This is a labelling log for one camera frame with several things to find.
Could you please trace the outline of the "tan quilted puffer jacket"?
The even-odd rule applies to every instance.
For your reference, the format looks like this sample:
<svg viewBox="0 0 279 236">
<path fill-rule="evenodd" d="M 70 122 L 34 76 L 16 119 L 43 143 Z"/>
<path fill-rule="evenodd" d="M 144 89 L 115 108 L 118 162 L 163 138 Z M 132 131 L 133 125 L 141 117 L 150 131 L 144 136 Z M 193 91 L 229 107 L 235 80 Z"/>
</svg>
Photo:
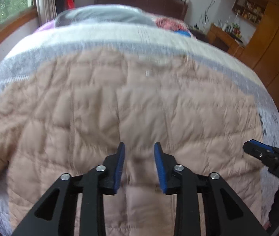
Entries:
<svg viewBox="0 0 279 236">
<path fill-rule="evenodd" d="M 162 63 L 107 48 L 60 56 L 0 95 L 0 173 L 7 169 L 16 227 L 62 174 L 81 175 L 114 153 L 126 160 L 120 192 L 105 197 L 109 235 L 172 235 L 153 146 L 196 174 L 218 172 L 256 218 L 262 164 L 242 146 L 262 140 L 253 96 L 187 56 Z"/>
</svg>

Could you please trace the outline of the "wooden desk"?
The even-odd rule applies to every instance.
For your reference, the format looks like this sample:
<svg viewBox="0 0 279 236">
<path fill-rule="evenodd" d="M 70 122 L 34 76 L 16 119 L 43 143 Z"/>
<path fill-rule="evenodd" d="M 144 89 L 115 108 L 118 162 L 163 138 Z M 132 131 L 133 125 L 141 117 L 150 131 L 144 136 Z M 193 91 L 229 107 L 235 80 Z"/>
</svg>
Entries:
<svg viewBox="0 0 279 236">
<path fill-rule="evenodd" d="M 236 40 L 229 33 L 223 31 L 222 28 L 217 27 L 213 23 L 207 32 L 207 39 L 209 44 L 221 49 L 237 59 L 242 55 L 245 49 L 244 45 L 240 41 Z"/>
</svg>

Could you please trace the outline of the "blue cloth on bed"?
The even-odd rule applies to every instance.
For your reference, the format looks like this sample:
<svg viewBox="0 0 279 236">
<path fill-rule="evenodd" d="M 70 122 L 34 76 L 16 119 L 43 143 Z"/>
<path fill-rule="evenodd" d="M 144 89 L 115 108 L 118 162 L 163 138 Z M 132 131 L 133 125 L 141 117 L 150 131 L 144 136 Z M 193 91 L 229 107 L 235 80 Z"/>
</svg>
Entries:
<svg viewBox="0 0 279 236">
<path fill-rule="evenodd" d="M 196 38 L 191 32 L 189 31 L 184 31 L 184 30 L 177 30 L 175 31 L 175 33 L 186 36 L 186 37 L 190 37 L 190 38 Z"/>
</svg>

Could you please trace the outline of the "red patterned cloth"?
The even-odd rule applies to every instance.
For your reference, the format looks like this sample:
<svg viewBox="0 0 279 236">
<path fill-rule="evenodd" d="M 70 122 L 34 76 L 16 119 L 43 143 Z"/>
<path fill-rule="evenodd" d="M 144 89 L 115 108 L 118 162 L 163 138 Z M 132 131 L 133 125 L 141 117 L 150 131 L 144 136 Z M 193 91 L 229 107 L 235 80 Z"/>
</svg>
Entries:
<svg viewBox="0 0 279 236">
<path fill-rule="evenodd" d="M 158 17 L 155 20 L 155 24 L 159 28 L 163 28 L 171 31 L 188 31 L 189 27 L 181 20 L 169 18 L 169 17 Z"/>
</svg>

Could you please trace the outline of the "grey pillow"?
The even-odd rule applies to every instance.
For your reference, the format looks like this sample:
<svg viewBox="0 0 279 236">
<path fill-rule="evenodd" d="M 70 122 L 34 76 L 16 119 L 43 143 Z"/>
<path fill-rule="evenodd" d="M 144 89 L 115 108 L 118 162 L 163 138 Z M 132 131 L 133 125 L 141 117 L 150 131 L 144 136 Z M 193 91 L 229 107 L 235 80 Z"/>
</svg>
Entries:
<svg viewBox="0 0 279 236">
<path fill-rule="evenodd" d="M 64 27 L 76 23 L 104 22 L 157 26 L 153 19 L 139 8 L 120 4 L 98 4 L 61 12 L 55 20 L 55 27 Z"/>
</svg>

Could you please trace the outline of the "side window curtain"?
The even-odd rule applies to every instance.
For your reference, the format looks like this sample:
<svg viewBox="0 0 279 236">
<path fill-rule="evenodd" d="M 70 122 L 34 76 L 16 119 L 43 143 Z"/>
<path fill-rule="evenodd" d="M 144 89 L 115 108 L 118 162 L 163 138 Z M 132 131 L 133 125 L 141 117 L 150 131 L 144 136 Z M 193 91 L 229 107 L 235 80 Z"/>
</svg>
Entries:
<svg viewBox="0 0 279 236">
<path fill-rule="evenodd" d="M 54 20 L 57 17 L 55 0 L 35 0 L 40 25 Z"/>
</svg>

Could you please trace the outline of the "wall shelf with items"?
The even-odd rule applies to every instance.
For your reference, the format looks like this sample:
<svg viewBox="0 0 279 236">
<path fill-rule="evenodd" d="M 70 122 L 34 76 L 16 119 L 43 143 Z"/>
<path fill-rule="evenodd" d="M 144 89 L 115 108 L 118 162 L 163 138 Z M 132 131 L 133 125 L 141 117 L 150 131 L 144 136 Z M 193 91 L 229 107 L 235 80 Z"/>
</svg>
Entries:
<svg viewBox="0 0 279 236">
<path fill-rule="evenodd" d="M 249 0 L 235 0 L 232 12 L 252 25 L 258 26 L 264 16 L 266 6 Z"/>
</svg>

